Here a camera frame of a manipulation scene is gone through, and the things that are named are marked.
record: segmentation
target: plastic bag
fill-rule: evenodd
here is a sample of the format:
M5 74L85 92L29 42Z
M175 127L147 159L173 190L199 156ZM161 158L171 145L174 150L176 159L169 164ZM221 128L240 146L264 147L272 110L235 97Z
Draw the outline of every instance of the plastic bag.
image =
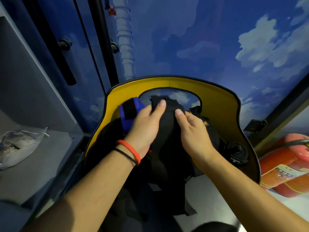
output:
M12 167L27 158L38 147L47 127L39 133L26 130L5 133L0 141L0 169Z

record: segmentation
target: red hair tie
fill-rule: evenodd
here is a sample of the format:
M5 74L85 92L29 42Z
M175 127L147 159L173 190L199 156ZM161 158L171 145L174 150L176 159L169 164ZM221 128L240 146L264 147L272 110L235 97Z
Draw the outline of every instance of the red hair tie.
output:
M124 147L126 147L135 157L135 159L137 160L137 163L140 164L141 162L141 157L140 155L137 153L137 151L126 141L124 140L118 140L116 143L123 145Z

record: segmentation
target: hand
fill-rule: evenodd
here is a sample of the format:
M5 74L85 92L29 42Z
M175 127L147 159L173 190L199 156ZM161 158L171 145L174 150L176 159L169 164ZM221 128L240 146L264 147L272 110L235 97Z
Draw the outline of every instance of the hand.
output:
M191 113L183 113L180 109L175 111L175 116L181 128L182 146L199 167L201 160L207 160L216 153L203 121Z
M141 156L147 154L150 144L154 141L159 131L159 121L166 108L165 100L161 100L151 114L151 105L142 109L136 116L133 125L124 139Z

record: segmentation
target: finger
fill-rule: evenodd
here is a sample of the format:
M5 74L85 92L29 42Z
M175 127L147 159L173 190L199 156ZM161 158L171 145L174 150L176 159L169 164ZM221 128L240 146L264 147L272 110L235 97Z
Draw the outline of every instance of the finger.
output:
M175 116L176 116L176 119L177 119L177 122L180 126L181 129L184 129L186 127L188 127L190 124L188 123L187 121L187 118L186 116L184 115L184 113L182 112L182 110L180 109L177 109L175 111Z
M147 107L141 109L141 111L138 113L138 117L148 117L151 113L151 105L148 105Z
M187 111L185 111L184 114L187 118L188 123L191 124L192 126L196 126L202 121L200 118L196 117L195 115Z
M165 109L166 109L166 101L165 100L161 100L158 103L157 107L155 108L154 112L151 114L151 116L154 117L155 119L160 120L160 118L163 115Z

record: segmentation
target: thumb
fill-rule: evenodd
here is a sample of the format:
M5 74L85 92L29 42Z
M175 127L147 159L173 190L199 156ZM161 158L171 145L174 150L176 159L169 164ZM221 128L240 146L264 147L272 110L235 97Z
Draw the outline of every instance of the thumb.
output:
M190 125L189 122L187 121L187 117L184 115L182 110L177 109L175 111L175 116L176 116L176 120L177 120L181 129L184 129L184 128L188 127L188 125Z
M158 103L157 107L155 108L154 112L151 114L151 116L159 120L161 116L163 115L165 108L166 108L166 101L161 100Z

